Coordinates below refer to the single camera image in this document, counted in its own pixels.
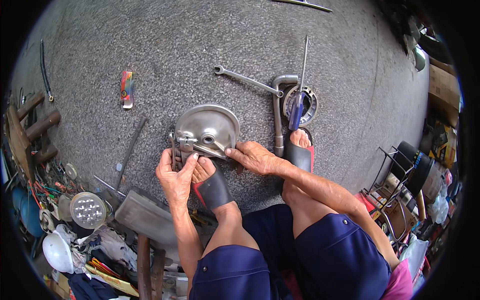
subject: flip-flop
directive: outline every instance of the flip-flop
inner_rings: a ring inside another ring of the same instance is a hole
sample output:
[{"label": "flip-flop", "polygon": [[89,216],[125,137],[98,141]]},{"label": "flip-flop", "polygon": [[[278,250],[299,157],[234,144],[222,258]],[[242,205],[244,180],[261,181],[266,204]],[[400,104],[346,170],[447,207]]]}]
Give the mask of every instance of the flip-flop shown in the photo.
[{"label": "flip-flop", "polygon": [[307,172],[312,173],[313,171],[313,140],[312,140],[312,134],[310,131],[308,131],[306,128],[299,128],[303,131],[305,131],[308,135],[308,138],[312,145],[308,148],[302,148],[297,145],[294,145],[290,141],[290,134],[287,134],[288,139],[285,142],[285,153],[283,155],[283,158],[288,160],[290,163],[292,163],[294,166],[297,166],[301,168],[302,170],[305,170]]},{"label": "flip-flop", "polygon": [[192,184],[198,199],[210,210],[233,201],[222,168],[214,161],[212,162],[216,169],[215,173],[205,181]]}]

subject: wooden stool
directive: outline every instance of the wooden stool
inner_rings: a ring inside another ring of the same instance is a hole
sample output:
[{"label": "wooden stool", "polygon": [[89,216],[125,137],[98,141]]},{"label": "wooden stool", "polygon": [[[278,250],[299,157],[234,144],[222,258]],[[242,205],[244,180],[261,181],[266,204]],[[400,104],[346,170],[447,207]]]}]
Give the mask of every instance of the wooden stool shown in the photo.
[{"label": "wooden stool", "polygon": [[[35,182],[35,165],[41,164],[57,155],[57,149],[49,143],[47,130],[60,122],[60,113],[58,110],[50,113],[43,121],[32,124],[27,130],[24,130],[20,121],[23,120],[38,104],[45,99],[42,92],[37,92],[28,100],[19,110],[11,101],[8,107],[6,118],[7,135],[9,138],[10,149],[15,157],[18,166],[23,168],[26,177],[33,183]],[[42,137],[42,149],[32,155],[31,143],[39,137]]]}]

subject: white plastic bag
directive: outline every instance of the white plastic bag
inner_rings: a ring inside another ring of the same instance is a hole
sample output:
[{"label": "white plastic bag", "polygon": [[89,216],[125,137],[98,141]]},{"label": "white plastic bag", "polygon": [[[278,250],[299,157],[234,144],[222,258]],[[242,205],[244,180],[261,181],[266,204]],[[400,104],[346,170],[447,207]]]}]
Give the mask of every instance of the white plastic bag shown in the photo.
[{"label": "white plastic bag", "polygon": [[440,194],[435,198],[433,204],[428,205],[428,214],[432,217],[432,221],[442,224],[447,219],[448,202]]},{"label": "white plastic bag", "polygon": [[427,240],[410,239],[408,247],[403,250],[402,254],[400,254],[400,261],[408,258],[408,270],[410,271],[412,280],[413,278],[415,278],[415,275],[420,270],[420,266],[423,262],[425,253],[427,252],[427,248]]}]

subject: helmet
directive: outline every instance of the helmet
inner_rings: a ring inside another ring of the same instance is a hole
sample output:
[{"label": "helmet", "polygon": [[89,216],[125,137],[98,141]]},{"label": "helmet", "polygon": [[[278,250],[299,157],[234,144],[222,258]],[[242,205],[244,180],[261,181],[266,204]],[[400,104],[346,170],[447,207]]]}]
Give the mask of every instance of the helmet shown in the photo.
[{"label": "helmet", "polygon": [[42,246],[43,254],[52,268],[60,272],[73,274],[73,260],[70,247],[56,230],[43,239]]}]

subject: ground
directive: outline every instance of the ground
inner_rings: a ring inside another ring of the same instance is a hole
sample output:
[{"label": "ground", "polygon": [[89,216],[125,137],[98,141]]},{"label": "ground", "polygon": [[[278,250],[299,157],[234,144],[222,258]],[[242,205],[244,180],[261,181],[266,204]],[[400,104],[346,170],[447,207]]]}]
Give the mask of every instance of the ground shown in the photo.
[{"label": "ground", "polygon": [[[18,98],[43,91],[39,42],[54,109],[61,122],[50,129],[59,158],[104,188],[114,184],[135,127],[148,121],[125,170],[126,193],[138,186],[166,202],[155,176],[159,153],[178,117],[200,103],[232,110],[240,140],[273,151],[272,97],[248,84],[214,74],[222,64],[263,83],[300,73],[309,34],[305,85],[319,96],[308,129],[315,145],[314,173],[352,193],[370,186],[383,159],[378,150],[402,140],[418,146],[426,114],[428,69],[417,72],[372,0],[315,0],[323,12],[270,0],[53,1],[25,42],[12,76]],[[120,106],[122,71],[136,71],[135,103]],[[245,214],[281,202],[277,179],[222,163],[230,190]],[[203,209],[192,197],[191,207]]]}]

